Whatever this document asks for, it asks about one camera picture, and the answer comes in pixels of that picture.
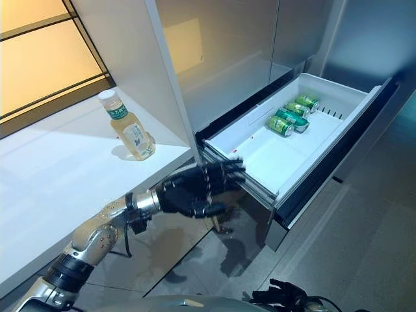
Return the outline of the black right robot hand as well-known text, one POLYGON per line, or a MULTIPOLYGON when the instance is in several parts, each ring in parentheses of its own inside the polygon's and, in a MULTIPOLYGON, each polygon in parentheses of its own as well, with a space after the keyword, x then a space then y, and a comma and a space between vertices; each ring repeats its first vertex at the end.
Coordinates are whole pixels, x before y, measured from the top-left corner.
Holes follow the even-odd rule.
POLYGON ((251 304, 271 307, 275 311, 306 311, 308 304, 322 305, 319 299, 310 299, 307 293, 292 283, 269 279, 266 291, 253 291, 251 304))

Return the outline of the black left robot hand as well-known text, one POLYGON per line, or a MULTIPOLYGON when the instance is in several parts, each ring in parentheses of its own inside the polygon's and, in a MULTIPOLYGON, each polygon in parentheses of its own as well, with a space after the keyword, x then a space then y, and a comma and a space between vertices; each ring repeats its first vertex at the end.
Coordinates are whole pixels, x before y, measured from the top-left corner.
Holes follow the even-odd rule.
POLYGON ((190 165, 168 176, 156 187, 156 195, 164 213, 180 213, 195 219, 223 214, 227 205, 213 197, 237 190, 245 178, 241 158, 190 165))

